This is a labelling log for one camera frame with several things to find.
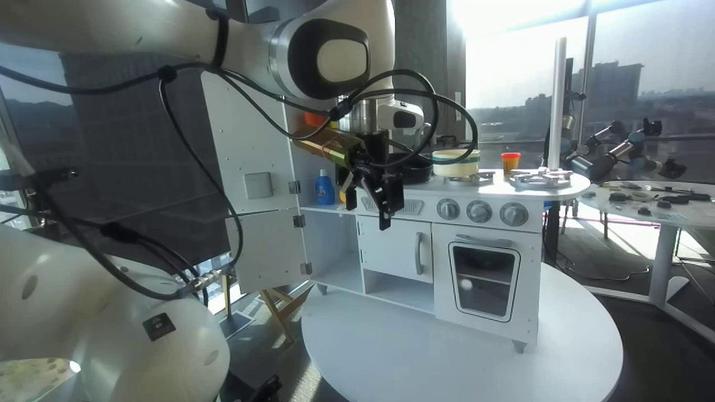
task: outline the blue bottle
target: blue bottle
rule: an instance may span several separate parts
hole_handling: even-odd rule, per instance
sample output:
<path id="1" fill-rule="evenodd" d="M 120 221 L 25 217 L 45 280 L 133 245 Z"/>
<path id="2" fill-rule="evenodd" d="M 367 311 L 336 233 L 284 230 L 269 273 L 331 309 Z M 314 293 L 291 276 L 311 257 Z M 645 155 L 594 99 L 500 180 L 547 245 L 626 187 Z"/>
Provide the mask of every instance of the blue bottle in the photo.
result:
<path id="1" fill-rule="evenodd" d="M 330 176 L 327 175 L 327 169 L 320 170 L 320 176 L 315 180 L 315 193 L 318 205 L 335 204 L 335 190 L 332 188 Z"/>

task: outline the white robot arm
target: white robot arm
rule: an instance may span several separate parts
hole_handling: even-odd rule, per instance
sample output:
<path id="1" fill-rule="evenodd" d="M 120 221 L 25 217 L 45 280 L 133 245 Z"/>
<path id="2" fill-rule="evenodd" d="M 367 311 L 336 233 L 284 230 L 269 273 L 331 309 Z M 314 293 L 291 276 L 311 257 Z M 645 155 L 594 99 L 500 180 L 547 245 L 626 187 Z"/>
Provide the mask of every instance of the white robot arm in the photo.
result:
<path id="1" fill-rule="evenodd" d="M 394 29 L 390 0 L 329 0 L 299 18 L 267 24 L 212 18 L 183 0 L 0 3 L 0 41 L 58 52 L 222 59 L 223 69 L 300 99 L 336 98 L 392 69 Z M 369 89 L 392 87 L 388 77 Z M 388 95 L 379 100 L 386 113 L 403 108 L 421 126 L 421 111 L 412 105 Z M 381 129 L 394 128 L 392 119 L 378 117 Z M 112 278 L 84 250 L 7 227 L 0 227 L 0 254 L 0 360 L 75 360 L 93 402 L 215 399 L 229 352 L 215 319 L 196 300 L 150 299 Z M 114 262 L 157 292 L 178 287 L 156 268 Z"/>

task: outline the shelf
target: shelf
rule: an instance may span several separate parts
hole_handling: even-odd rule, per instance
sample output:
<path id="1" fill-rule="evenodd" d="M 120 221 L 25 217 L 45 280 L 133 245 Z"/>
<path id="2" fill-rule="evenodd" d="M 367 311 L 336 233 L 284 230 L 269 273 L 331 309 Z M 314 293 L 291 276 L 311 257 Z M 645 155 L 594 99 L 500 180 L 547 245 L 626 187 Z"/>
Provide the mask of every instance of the shelf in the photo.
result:
<path id="1" fill-rule="evenodd" d="M 367 289 L 368 297 L 434 314 L 435 290 L 431 283 L 371 270 L 363 272 L 366 284 L 370 284 Z"/>
<path id="2" fill-rule="evenodd" d="M 333 204 L 333 205 L 311 205 L 309 207 L 300 207 L 302 211 L 313 211 L 313 212 L 327 212 L 331 214 L 345 214 L 354 215 L 355 210 L 348 211 L 345 209 L 345 204 Z"/>
<path id="3" fill-rule="evenodd" d="M 360 274 L 360 261 L 357 255 L 348 254 L 347 259 L 341 263 L 334 264 L 325 273 L 312 275 L 310 279 L 323 285 L 335 286 L 348 292 L 364 295 L 363 278 Z"/>
<path id="4" fill-rule="evenodd" d="M 508 282 L 508 281 L 506 281 L 506 280 L 485 278 L 485 277 L 483 277 L 483 276 L 470 275 L 470 274 L 467 274 L 467 273 L 457 273 L 457 278 L 459 278 L 460 276 L 463 276 L 463 277 L 465 277 L 465 278 L 472 278 L 472 279 L 476 279 L 476 280 L 484 280 L 484 281 L 486 281 L 486 282 L 500 283 L 501 285 L 507 285 L 507 286 L 511 285 L 511 282 Z"/>

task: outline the stove knob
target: stove knob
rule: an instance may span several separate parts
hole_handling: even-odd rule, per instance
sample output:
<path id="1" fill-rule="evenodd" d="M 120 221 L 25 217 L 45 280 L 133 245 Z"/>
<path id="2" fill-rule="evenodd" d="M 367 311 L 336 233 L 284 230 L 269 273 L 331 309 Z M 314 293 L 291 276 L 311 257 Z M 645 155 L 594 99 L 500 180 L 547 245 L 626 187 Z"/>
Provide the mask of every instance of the stove knob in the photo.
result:
<path id="1" fill-rule="evenodd" d="M 467 205 L 467 216 L 474 223 L 484 223 L 491 219 L 491 207 L 484 201 L 472 201 Z"/>
<path id="2" fill-rule="evenodd" d="M 529 211 L 518 202 L 509 202 L 501 208 L 499 217 L 509 226 L 521 226 L 529 219 Z"/>
<path id="3" fill-rule="evenodd" d="M 451 198 L 443 198 L 437 204 L 437 213 L 444 220 L 454 220 L 459 216 L 459 204 Z"/>

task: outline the stove burner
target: stove burner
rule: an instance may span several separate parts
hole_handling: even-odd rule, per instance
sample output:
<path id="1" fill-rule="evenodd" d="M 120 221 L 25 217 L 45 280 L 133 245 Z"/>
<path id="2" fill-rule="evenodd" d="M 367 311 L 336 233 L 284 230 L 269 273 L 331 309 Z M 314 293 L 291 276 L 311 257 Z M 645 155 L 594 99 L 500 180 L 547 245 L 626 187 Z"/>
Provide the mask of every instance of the stove burner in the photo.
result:
<path id="1" fill-rule="evenodd" d="M 554 190 L 571 186 L 570 170 L 550 170 L 539 167 L 538 170 L 512 170 L 509 182 L 520 190 Z"/>
<path id="2" fill-rule="evenodd" d="M 479 172 L 476 175 L 464 177 L 445 177 L 444 183 L 458 187 L 490 185 L 494 183 L 494 172 Z"/>

